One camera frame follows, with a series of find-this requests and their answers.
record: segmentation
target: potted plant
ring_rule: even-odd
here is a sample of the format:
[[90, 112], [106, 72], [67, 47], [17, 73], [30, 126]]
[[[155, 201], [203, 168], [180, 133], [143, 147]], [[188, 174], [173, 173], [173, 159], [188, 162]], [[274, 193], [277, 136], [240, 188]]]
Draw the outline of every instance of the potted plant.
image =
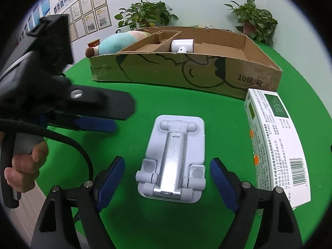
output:
[[178, 17], [171, 14], [172, 8], [166, 7], [164, 2], [143, 1], [132, 4], [128, 9], [120, 8], [121, 12], [114, 16], [119, 20], [118, 26], [130, 25], [132, 30], [151, 27], [156, 24], [168, 25], [172, 18]]
[[224, 4], [231, 7], [232, 13], [238, 17], [238, 23], [242, 26], [235, 26], [240, 32], [256, 40], [258, 43], [262, 42], [270, 47], [273, 46], [273, 34], [278, 22], [272, 17], [270, 11], [266, 9], [258, 9], [255, 5], [255, 0], [247, 0], [243, 5], [239, 5], [235, 1], [230, 1], [238, 7]]

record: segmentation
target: orange dot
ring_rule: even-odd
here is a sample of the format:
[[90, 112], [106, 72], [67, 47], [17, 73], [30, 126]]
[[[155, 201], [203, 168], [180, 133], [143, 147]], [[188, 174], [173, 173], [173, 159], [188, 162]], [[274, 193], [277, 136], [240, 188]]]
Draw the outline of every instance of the orange dot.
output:
[[254, 164], [255, 164], [255, 166], [258, 165], [258, 163], [259, 163], [259, 157], [258, 157], [257, 154], [255, 154], [255, 156], [254, 156]]

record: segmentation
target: green table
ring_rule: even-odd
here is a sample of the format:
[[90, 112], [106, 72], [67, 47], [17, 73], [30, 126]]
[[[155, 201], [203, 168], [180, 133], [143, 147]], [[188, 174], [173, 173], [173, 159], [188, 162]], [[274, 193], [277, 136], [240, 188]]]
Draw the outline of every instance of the green table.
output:
[[[296, 126], [308, 164], [311, 202], [294, 211], [305, 241], [330, 201], [332, 120], [303, 77], [277, 52], [264, 45], [260, 47], [284, 70], [278, 93]], [[83, 59], [67, 72], [67, 76], [76, 84], [130, 92], [137, 102], [136, 113], [127, 121], [117, 121], [118, 130], [112, 134], [53, 130], [83, 145], [92, 159], [95, 175], [115, 156], [124, 157], [124, 177], [109, 207], [101, 212], [116, 247], [217, 248], [234, 215], [226, 209], [211, 179], [210, 160], [219, 157], [242, 181], [256, 184], [244, 102], [193, 90], [93, 82], [89, 67], [89, 60]], [[162, 114], [199, 116], [205, 121], [206, 188], [195, 204], [147, 199], [137, 191], [135, 173], [141, 167], [154, 120]], [[50, 154], [37, 179], [46, 195], [55, 184], [70, 188], [87, 180], [85, 161], [74, 148], [51, 140], [48, 145]], [[246, 248], [253, 247], [260, 219], [256, 216]], [[76, 227], [83, 233], [80, 222]]]

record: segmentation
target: human hand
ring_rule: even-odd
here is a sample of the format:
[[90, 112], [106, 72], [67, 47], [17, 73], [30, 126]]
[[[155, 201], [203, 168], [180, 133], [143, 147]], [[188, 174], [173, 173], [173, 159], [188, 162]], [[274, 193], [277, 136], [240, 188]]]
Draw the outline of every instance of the human hand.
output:
[[[0, 132], [0, 141], [5, 136]], [[32, 153], [13, 156], [12, 168], [5, 168], [7, 183], [16, 191], [25, 193], [34, 188], [34, 180], [39, 176], [39, 169], [45, 163], [49, 149], [45, 141], [38, 143]]]

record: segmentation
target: wooden floor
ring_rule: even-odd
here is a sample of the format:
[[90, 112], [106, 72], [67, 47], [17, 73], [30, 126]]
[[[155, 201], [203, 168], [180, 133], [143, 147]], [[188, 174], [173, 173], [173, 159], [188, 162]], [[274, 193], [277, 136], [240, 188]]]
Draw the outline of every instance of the wooden floor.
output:
[[28, 245], [31, 244], [34, 227], [45, 199], [36, 183], [34, 189], [22, 194], [19, 207], [8, 211], [12, 224]]

